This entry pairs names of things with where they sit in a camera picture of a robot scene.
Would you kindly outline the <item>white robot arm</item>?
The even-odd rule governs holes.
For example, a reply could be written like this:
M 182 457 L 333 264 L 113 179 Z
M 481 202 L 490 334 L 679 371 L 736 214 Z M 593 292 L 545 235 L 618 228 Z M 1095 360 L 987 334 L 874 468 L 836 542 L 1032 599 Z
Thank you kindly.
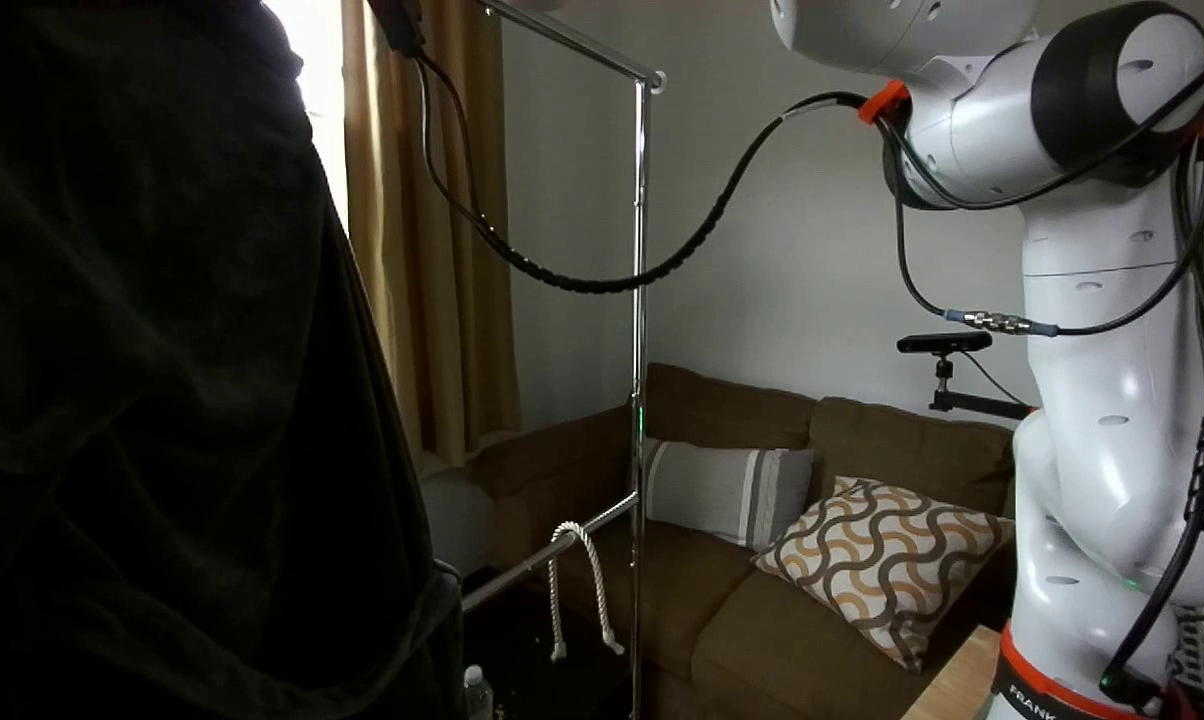
M 1178 720 L 1204 603 L 1204 24 L 1124 0 L 767 0 L 786 46 L 874 70 L 902 209 L 1018 209 L 1028 343 L 1018 595 L 987 720 Z

